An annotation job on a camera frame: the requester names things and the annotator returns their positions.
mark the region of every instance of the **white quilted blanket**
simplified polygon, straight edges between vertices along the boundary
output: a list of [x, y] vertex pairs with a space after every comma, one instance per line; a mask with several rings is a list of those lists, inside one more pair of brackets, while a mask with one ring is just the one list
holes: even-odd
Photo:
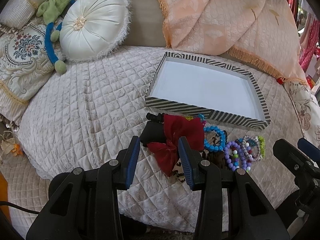
[[[41, 211], [48, 201], [50, 181], [41, 179], [27, 156], [5, 156], [0, 171], [8, 182], [8, 201], [21, 207]], [[23, 237], [37, 215], [9, 207], [13, 227]]]
[[[50, 179], [77, 166], [97, 168], [126, 148], [133, 135], [140, 135], [146, 113], [158, 112], [145, 107], [143, 95], [167, 50], [122, 47], [102, 60], [69, 64], [62, 76], [55, 73], [31, 100], [18, 132], [38, 174]], [[265, 130], [249, 130], [210, 123], [225, 129], [230, 139], [246, 134], [265, 137], [266, 158], [253, 165], [251, 176], [277, 207], [295, 189], [293, 176], [272, 155], [277, 139], [285, 138], [296, 145], [302, 137], [292, 102], [271, 76], [240, 63], [219, 60], [252, 72], [268, 104], [271, 124]], [[136, 220], [181, 231], [195, 229], [200, 192], [191, 192], [175, 177], [167, 178], [147, 149], [140, 151], [132, 186], [119, 191], [118, 199], [120, 212]], [[223, 219], [223, 230], [227, 230], [226, 213]]]

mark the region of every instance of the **round white pillow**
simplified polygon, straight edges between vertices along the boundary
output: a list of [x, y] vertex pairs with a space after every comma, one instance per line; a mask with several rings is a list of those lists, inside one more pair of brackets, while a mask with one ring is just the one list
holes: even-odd
[[127, 35], [130, 13], [128, 0], [77, 0], [62, 22], [60, 44], [74, 61], [107, 55]]

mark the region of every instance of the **floral embroidered pillow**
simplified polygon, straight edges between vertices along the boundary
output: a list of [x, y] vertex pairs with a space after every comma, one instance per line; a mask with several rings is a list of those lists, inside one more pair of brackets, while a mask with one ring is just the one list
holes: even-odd
[[[16, 34], [0, 34], [0, 114], [16, 125], [29, 100], [54, 70], [44, 46], [45, 30], [43, 19], [34, 18]], [[60, 44], [54, 46], [55, 54], [63, 60]]]

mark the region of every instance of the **black cable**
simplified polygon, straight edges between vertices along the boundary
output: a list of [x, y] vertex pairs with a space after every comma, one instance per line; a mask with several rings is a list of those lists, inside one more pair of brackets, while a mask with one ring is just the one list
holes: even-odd
[[7, 201], [0, 201], [0, 206], [9, 206], [9, 207], [17, 208], [17, 209], [20, 209], [20, 210], [22, 210], [24, 212], [28, 212], [28, 213], [36, 214], [36, 215], [40, 213], [38, 211], [26, 209], [26, 208], [20, 207], [20, 206], [18, 206], [16, 204], [13, 204], [13, 203], [10, 203], [10, 202], [7, 202]]

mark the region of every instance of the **plush toy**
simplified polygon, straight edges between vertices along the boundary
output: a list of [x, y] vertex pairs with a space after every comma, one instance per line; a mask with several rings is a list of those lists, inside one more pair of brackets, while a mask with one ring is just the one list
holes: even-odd
[[57, 73], [59, 73], [60, 75], [64, 74], [67, 71], [67, 67], [66, 64], [62, 60], [59, 60], [55, 55], [52, 42], [56, 42], [58, 40], [62, 23], [57, 26], [54, 32], [52, 32], [52, 30], [54, 27], [54, 22], [59, 17], [59, 15], [62, 14], [63, 10], [69, 3], [72, 5], [74, 2], [75, 0], [48, 0], [43, 2], [39, 6], [36, 14], [37, 17], [42, 16], [44, 23], [47, 25], [44, 44], [49, 60], [54, 65]]

